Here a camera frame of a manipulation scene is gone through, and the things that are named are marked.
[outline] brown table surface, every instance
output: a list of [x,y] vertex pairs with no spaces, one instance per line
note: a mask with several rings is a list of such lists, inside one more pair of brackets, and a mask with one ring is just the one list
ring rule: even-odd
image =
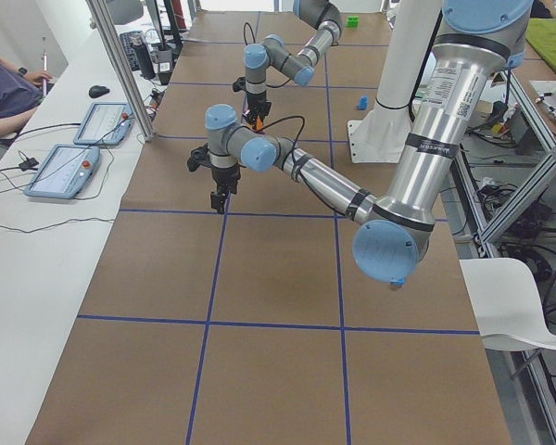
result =
[[[244,105],[246,20],[292,52],[313,34],[286,13],[197,18],[207,42],[185,44],[28,443],[509,445],[440,202],[400,290],[363,275],[357,226],[281,172],[242,171],[227,213],[210,210],[210,172],[185,162],[206,108]],[[346,127],[389,37],[362,14],[310,87],[269,92],[267,122],[303,114],[301,146],[376,195],[395,166],[352,164]]]

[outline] wires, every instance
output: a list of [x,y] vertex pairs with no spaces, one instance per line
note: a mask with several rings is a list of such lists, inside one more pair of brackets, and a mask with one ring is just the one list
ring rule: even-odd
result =
[[256,42],[256,34],[253,32],[253,28],[251,27],[251,23],[246,21],[243,24],[243,41],[245,42],[246,46],[249,45],[249,42],[247,41],[247,35],[246,35],[247,29],[249,29],[249,31],[251,32],[251,39],[253,40],[253,43]]
[[286,79],[286,81],[284,81],[283,83],[280,83],[279,85],[269,85],[266,84],[266,86],[268,88],[282,88],[283,86],[285,86],[287,83],[289,83],[292,79]]
[[[298,138],[301,136],[301,134],[303,133],[303,130],[305,129],[305,117],[304,116],[300,116],[300,115],[292,115],[292,116],[286,116],[283,117],[281,119],[279,119],[278,121],[274,121],[272,123],[269,123],[268,125],[265,125],[264,127],[260,128],[259,130],[256,131],[256,133],[260,133],[278,123],[284,122],[284,121],[290,121],[292,119],[300,119],[301,120],[301,124],[300,127],[298,128],[298,132],[297,135],[295,136],[295,139],[293,140],[293,145],[291,146],[290,150],[288,151],[288,153],[286,154],[286,156],[284,157],[284,162],[283,165],[281,166],[281,169],[284,169],[284,164],[286,163],[286,160],[288,159],[288,157],[290,156],[290,159],[293,161],[293,168],[295,167],[297,160],[295,159],[295,148],[297,145],[297,141]],[[336,209],[334,206],[332,206],[329,202],[327,202],[325,200],[324,197],[322,197],[320,195],[320,193],[315,189],[315,187],[313,187],[311,185],[311,183],[308,181],[308,179],[305,177],[305,175],[303,174],[302,170],[299,170],[297,173],[297,176],[299,178],[301,178],[301,180],[303,181],[303,183],[307,186],[307,188],[310,190],[310,192],[315,195],[316,198],[318,198],[322,204],[327,207],[328,209],[330,209],[331,211],[337,213],[340,216],[346,216],[344,213],[342,213],[341,211],[339,211],[338,209]]]
[[96,192],[95,195],[93,195],[91,197],[75,197],[74,199],[76,199],[77,201],[88,201],[88,200],[91,200],[91,199],[95,199],[96,197],[99,197],[101,195],[101,192],[103,191],[103,186],[105,185],[105,181],[109,177],[109,169],[111,168],[111,165],[113,164],[113,161],[115,160],[115,157],[113,156],[113,153],[111,152],[109,147],[104,146],[104,149],[107,150],[107,152],[111,156],[111,159],[109,160],[109,164],[107,165],[107,168],[105,169],[105,175],[103,176],[103,181],[101,181],[101,185],[99,186],[99,190]]
[[50,128],[57,128],[57,127],[80,127],[80,126],[81,126],[80,122],[70,122],[70,123],[57,123],[56,125],[47,125],[45,127],[33,128],[32,130],[27,130],[26,132],[17,134],[16,137],[13,139],[13,141],[16,141],[17,139],[19,139],[21,136],[24,136],[25,134],[39,132],[41,130],[49,130]]
[[[113,127],[111,130],[109,130],[107,133],[103,134],[96,142],[94,142],[94,143],[92,143],[92,144],[90,144],[90,145],[88,145],[88,146],[83,146],[83,147],[84,147],[84,148],[90,148],[91,146],[101,146],[101,145],[102,145],[101,143],[105,140],[105,138],[106,138],[108,135],[110,135],[110,134],[112,134],[113,132],[115,132],[118,128],[121,127],[121,125],[122,125],[124,122],[128,121],[129,119],[133,119],[133,116],[131,115],[131,116],[129,116],[127,119],[124,119],[124,120],[118,122],[118,124],[117,124],[115,127]],[[78,154],[78,155],[76,155],[76,156],[73,157],[72,159],[68,160],[67,162],[65,162],[64,164],[62,164],[59,168],[53,170],[52,172],[50,172],[49,174],[47,174],[46,176],[44,176],[44,177],[42,177],[42,178],[34,178],[30,183],[27,183],[27,184],[24,184],[24,185],[21,185],[21,186],[14,185],[14,184],[11,182],[11,184],[13,185],[13,187],[12,187],[12,188],[7,188],[7,189],[5,189],[5,190],[0,190],[0,194],[6,193],[6,192],[11,192],[11,191],[13,191],[13,190],[21,190],[22,187],[26,187],[26,186],[29,186],[29,185],[36,184],[36,183],[38,183],[38,182],[40,182],[40,181],[43,181],[43,180],[45,180],[45,179],[47,179],[47,178],[53,176],[54,174],[56,174],[57,172],[59,172],[61,169],[63,169],[65,166],[67,166],[68,164],[70,164],[71,162],[73,162],[75,159],[77,159],[79,156],[81,156],[83,152],[84,152],[84,150],[79,150],[79,154]]]
[[0,228],[10,230],[12,232],[18,232],[20,234],[28,235],[28,234],[34,234],[35,232],[40,232],[42,230],[53,229],[54,227],[59,227],[60,225],[64,225],[64,224],[85,223],[87,221],[99,221],[101,223],[113,223],[113,222],[115,222],[115,220],[105,220],[103,218],[96,218],[96,217],[94,217],[94,218],[83,218],[83,219],[70,218],[69,220],[66,220],[66,221],[63,221],[63,222],[56,222],[55,224],[46,225],[44,227],[37,227],[37,228],[31,229],[31,230],[19,229],[18,227],[8,227],[7,225],[3,225],[3,224],[0,224]]

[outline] label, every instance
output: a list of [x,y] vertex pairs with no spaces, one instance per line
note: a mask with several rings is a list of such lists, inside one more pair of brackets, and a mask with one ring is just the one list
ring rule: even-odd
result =
[[445,114],[468,121],[472,117],[478,99],[486,84],[486,76],[469,70],[461,70],[461,74]]
[[418,153],[442,156],[447,159],[454,159],[459,151],[459,146],[455,144],[437,141],[414,133],[408,134],[406,145],[413,146]]
[[436,68],[426,87],[421,105],[446,108],[459,77],[460,70],[457,68]]
[[422,105],[442,108],[453,118],[468,121],[487,77],[479,72],[458,68],[437,68],[426,88]]

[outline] person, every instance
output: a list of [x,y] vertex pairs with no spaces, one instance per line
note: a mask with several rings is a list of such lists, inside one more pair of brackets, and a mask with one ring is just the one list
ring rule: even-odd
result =
[[51,80],[46,70],[29,72],[0,56],[0,139],[29,121],[43,99],[38,88]]
[[530,17],[532,19],[556,19],[556,3],[554,0],[534,0]]

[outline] person's arm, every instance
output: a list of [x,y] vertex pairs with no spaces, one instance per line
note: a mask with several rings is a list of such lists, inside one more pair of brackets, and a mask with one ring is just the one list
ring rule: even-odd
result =
[[0,119],[0,138],[6,136],[7,134],[17,132],[24,127],[36,109],[37,107],[9,118]]
[[556,5],[554,4],[554,0],[540,0],[541,3],[544,4],[546,9],[550,12],[550,15],[553,19],[556,19]]
[[[9,62],[8,60],[6,60],[1,56],[0,56],[0,65],[2,65],[7,70],[12,71],[16,74],[19,73],[19,67],[17,67],[14,63]],[[53,76],[49,73],[49,71],[41,70],[41,71],[27,72],[23,77],[29,82],[31,82],[32,84],[34,84],[35,86],[40,86],[44,79],[47,79],[49,81],[52,79]]]

